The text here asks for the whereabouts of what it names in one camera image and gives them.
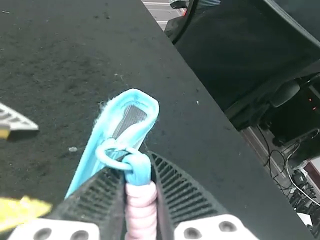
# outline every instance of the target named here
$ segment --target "blue fabric loop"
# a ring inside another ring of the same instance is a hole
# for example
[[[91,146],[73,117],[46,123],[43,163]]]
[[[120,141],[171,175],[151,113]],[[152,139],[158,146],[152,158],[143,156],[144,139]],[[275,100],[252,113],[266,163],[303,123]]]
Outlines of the blue fabric loop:
[[[116,152],[120,152],[120,151],[129,152],[126,149],[127,148],[125,146],[118,145],[115,139],[109,138],[96,148],[95,154],[98,160],[101,161],[106,166],[108,166],[109,168],[124,170],[124,171],[132,171],[133,168],[128,163],[124,163],[124,162],[113,159]],[[108,150],[113,150],[110,156],[107,155],[106,153],[106,151]]]
[[[151,162],[143,153],[130,154],[123,158],[123,163],[129,164],[132,170],[124,171],[127,183],[135,186],[148,185],[151,181]]]

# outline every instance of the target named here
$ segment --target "yellow cloth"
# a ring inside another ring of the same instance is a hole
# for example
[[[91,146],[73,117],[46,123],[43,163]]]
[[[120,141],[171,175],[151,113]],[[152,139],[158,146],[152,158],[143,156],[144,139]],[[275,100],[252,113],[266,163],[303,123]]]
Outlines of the yellow cloth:
[[[50,212],[52,205],[24,196],[21,200],[0,197],[0,232]]]

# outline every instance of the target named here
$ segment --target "dark background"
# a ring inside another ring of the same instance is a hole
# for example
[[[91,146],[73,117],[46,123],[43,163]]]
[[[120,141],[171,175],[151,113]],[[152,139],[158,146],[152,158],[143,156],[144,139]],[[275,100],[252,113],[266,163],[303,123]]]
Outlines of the dark background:
[[[62,201],[103,102],[159,101],[150,149],[183,168],[260,239],[311,239],[253,151],[140,0],[0,0],[0,101],[40,134],[0,143],[0,193]],[[79,150],[70,153],[69,147]]]

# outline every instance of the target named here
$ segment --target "pink coiled cord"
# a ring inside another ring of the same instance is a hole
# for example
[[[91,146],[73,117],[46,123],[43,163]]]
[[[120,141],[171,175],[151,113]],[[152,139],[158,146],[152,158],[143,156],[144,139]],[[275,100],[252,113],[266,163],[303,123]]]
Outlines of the pink coiled cord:
[[[157,238],[157,188],[148,185],[125,184],[127,195],[125,240],[156,240]]]

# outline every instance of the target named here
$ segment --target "blue cord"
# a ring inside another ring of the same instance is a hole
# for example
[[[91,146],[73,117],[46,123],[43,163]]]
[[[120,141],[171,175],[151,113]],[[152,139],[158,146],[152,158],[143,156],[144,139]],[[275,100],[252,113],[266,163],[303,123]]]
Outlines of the blue cord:
[[[123,163],[129,164],[132,170],[125,170],[124,177],[127,183],[135,186],[148,185],[151,181],[151,162],[147,155],[130,154],[123,158]]]

